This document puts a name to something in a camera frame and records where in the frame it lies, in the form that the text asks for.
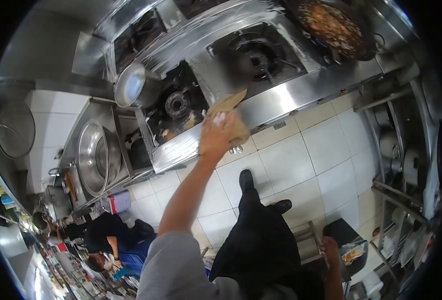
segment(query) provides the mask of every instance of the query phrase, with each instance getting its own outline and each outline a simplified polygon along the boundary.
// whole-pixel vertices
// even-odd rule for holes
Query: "black shirt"
[[[111,252],[112,248],[108,243],[107,237],[116,236],[116,221],[119,218],[117,214],[103,213],[94,219],[87,227],[84,234],[84,243],[89,254],[99,251]]]

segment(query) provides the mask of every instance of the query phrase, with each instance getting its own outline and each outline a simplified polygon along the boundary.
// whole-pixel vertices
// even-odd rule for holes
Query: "large mixing bowl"
[[[90,120],[81,131],[77,155],[84,187],[92,196],[101,195],[121,168],[121,149],[116,136]]]

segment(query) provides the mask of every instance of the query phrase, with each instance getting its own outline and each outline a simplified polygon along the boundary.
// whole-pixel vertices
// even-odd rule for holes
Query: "plastic bag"
[[[364,240],[362,242],[342,245],[340,253],[345,266],[349,266],[356,258],[361,257],[365,253],[365,243],[367,242]]]

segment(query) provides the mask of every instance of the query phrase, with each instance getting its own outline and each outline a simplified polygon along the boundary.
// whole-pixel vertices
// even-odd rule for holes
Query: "burner ring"
[[[169,95],[164,108],[168,115],[173,119],[183,117],[189,110],[189,99],[182,92],[174,92]]]

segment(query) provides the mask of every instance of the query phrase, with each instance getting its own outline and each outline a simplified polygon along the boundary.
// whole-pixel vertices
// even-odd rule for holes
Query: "white wall tile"
[[[33,148],[64,147],[77,115],[33,113],[36,126]]]
[[[140,219],[153,227],[158,226],[162,218],[163,210],[156,195],[154,194],[138,199],[136,202],[141,214]]]
[[[133,195],[136,199],[141,199],[154,194],[154,189],[149,180],[133,184],[129,189],[133,191]]]
[[[336,112],[334,111],[331,101],[329,101],[313,108],[303,109],[298,112],[294,118],[296,119],[299,130],[303,131],[334,116],[336,116]]]
[[[326,223],[344,219],[354,230],[359,228],[359,203],[357,197],[332,212],[326,213]]]
[[[164,174],[159,174],[156,177],[151,178],[151,185],[155,192],[165,190],[171,186],[179,185],[178,174],[176,171],[169,171]]]
[[[200,249],[205,249],[206,247],[213,248],[213,246],[211,246],[211,243],[206,237],[206,233],[204,233],[204,230],[197,219],[194,220],[194,223],[191,226],[191,232],[193,233],[193,237],[199,243]]]
[[[274,129],[274,127],[271,126],[254,134],[252,138],[256,148],[261,150],[299,132],[299,127],[297,126],[296,120],[293,117],[289,118],[285,122],[286,125],[279,129]]]
[[[29,193],[44,192],[42,181],[50,182],[53,177],[48,175],[48,171],[59,164],[59,160],[54,159],[60,148],[33,148],[27,156],[28,162],[28,184]]]
[[[323,201],[316,178],[309,179],[272,196],[261,200],[264,205],[274,204],[289,199],[290,210],[282,216],[290,228],[302,225],[324,215]]]
[[[331,103],[334,107],[334,111],[338,114],[350,109],[354,105],[360,103],[360,101],[361,94],[359,93],[359,90],[356,90],[331,100]]]
[[[34,90],[29,95],[31,112],[56,112],[78,115],[81,113],[89,96],[48,90]]]
[[[313,164],[300,133],[259,151],[274,193],[315,176]]]
[[[232,208],[228,196],[224,191],[218,172],[214,170],[204,191],[203,200],[199,206],[198,217],[216,214]]]
[[[376,196],[371,189],[359,195],[360,224],[363,225],[374,216],[379,215],[382,211],[382,205],[382,199]]]
[[[166,209],[168,202],[174,195],[174,192],[178,189],[179,185],[171,186],[167,189],[163,189],[156,192],[156,197],[158,198],[159,205],[161,205],[162,210]]]
[[[358,190],[350,159],[317,176],[317,180],[326,213],[353,198],[357,199]]]
[[[354,112],[350,108],[338,114],[338,119],[348,141],[351,156],[360,153],[374,143],[373,134],[364,112]]]
[[[242,196],[239,186],[239,174],[245,169],[249,169],[253,174],[254,187],[257,189],[261,199],[274,194],[263,162],[259,154],[255,152],[217,168],[219,179],[221,179],[232,207],[239,206],[239,201]]]
[[[337,116],[302,132],[317,175],[350,157],[348,143]]]
[[[206,237],[214,248],[222,246],[238,219],[232,209],[198,218]]]
[[[221,158],[221,160],[218,162],[218,164],[216,165],[216,167],[220,167],[226,164],[229,164],[232,161],[235,161],[236,159],[241,159],[243,157],[248,156],[251,153],[254,153],[257,151],[256,149],[256,145],[254,144],[253,141],[253,137],[249,137],[249,139],[246,141],[246,143],[242,144],[242,152],[239,154],[231,154],[228,152],[226,152],[226,154],[224,154],[224,156]]]
[[[373,178],[379,171],[379,159],[373,147],[367,147],[352,157],[352,166],[356,176],[358,195],[369,190],[373,185]]]
[[[382,215],[378,214],[377,216],[373,217],[372,219],[368,220],[364,224],[362,224],[356,232],[365,240],[368,242],[372,241],[374,239],[373,237],[373,231],[381,226],[382,221]]]

